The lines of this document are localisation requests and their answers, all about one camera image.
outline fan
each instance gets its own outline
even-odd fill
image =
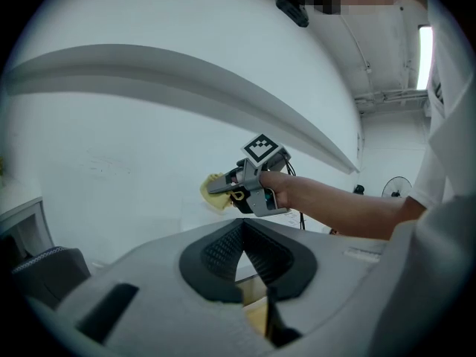
[[[393,177],[385,185],[382,197],[406,197],[410,193],[411,184],[405,177]]]

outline person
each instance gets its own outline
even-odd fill
[[[341,4],[360,1],[385,4],[388,0],[341,0]],[[433,135],[455,107],[474,93],[474,54],[456,21],[438,0],[415,1],[428,10],[434,32],[433,75],[439,75],[441,84],[428,84]],[[260,182],[275,191],[280,208],[299,210],[342,235],[377,239],[390,239],[400,222],[418,219],[427,209],[454,196],[452,181],[431,147],[427,148],[414,187],[405,199],[360,196],[278,172],[263,172]]]

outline white desk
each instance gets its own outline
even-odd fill
[[[20,250],[32,255],[54,247],[43,215],[39,192],[9,175],[0,187],[0,239],[11,235]]]

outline wire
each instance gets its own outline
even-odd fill
[[[294,167],[291,165],[291,163],[289,162],[289,160],[287,159],[286,155],[284,155],[283,153],[281,153],[281,155],[283,156],[284,162],[286,163],[286,169],[288,170],[288,174],[291,176],[296,176],[296,171]],[[306,230],[306,223],[304,222],[304,214],[299,212],[299,215],[300,215],[299,228],[301,230]]]

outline white t-shirt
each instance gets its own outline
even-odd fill
[[[428,0],[428,20],[442,94],[428,84],[429,147],[410,197],[431,208],[476,193],[476,84],[475,56],[454,17],[438,0]]]

